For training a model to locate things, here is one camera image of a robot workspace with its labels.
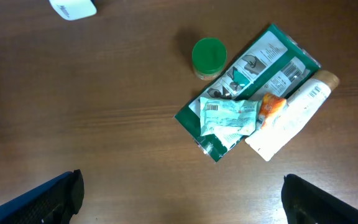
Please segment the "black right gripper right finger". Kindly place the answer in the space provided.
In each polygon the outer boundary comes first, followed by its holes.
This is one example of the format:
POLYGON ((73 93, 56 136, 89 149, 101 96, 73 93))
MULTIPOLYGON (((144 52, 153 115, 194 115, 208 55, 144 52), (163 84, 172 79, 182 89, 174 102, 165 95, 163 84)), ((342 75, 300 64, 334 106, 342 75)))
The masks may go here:
POLYGON ((281 199, 289 224, 358 223, 358 209, 295 174, 284 177, 281 199))

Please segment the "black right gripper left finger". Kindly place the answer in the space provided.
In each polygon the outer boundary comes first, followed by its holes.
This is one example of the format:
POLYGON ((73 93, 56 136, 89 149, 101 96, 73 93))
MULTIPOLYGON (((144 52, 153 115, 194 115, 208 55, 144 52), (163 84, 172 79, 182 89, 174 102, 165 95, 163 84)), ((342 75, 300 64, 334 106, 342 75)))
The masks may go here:
POLYGON ((81 171, 68 171, 0 205, 0 223, 69 223, 84 196, 81 171))

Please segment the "white bamboo print tube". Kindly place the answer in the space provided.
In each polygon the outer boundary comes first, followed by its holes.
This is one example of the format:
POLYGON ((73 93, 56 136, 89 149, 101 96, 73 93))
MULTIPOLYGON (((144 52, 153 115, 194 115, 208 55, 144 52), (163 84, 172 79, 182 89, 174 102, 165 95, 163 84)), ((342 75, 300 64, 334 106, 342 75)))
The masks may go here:
POLYGON ((340 79, 327 70, 317 71, 289 98, 287 107, 276 120, 273 128, 256 130, 245 142, 265 161, 271 158, 294 138, 318 111, 340 79))

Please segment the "orange snack packet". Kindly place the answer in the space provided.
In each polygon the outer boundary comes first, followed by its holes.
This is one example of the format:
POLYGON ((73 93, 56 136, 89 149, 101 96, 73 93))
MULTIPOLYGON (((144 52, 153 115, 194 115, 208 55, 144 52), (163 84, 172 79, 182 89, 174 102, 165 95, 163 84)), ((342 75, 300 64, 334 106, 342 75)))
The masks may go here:
POLYGON ((285 98, 266 93, 262 98, 257 117, 257 130, 273 128, 276 120, 286 107, 287 100, 285 98))

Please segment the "light green tissue pack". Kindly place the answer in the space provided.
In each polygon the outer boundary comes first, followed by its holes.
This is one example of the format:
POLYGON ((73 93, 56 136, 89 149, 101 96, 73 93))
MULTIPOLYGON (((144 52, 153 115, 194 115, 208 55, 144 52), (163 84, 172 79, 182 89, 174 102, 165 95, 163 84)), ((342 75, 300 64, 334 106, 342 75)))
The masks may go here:
POLYGON ((201 97, 200 135, 252 134, 256 129, 259 105, 259 101, 201 97))

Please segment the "green 3M package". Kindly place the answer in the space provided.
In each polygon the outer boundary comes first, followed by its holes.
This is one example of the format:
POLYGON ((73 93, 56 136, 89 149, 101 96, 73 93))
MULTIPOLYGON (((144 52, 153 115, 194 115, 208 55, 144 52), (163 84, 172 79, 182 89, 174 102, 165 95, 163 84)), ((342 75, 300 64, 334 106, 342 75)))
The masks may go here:
POLYGON ((197 145, 218 162, 241 140, 241 135, 200 134, 200 98, 259 100, 265 92, 288 98, 321 64, 277 25, 270 24, 202 91, 190 100, 175 119, 197 145))

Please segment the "green lid jar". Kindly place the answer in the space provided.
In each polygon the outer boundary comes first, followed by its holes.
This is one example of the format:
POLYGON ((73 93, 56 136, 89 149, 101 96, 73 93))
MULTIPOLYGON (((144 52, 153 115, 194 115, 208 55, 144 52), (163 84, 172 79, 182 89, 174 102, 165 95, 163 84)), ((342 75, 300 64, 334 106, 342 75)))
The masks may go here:
POLYGON ((202 80, 213 80, 221 74, 227 60, 225 45, 217 38, 197 41, 191 53, 195 75, 202 80))

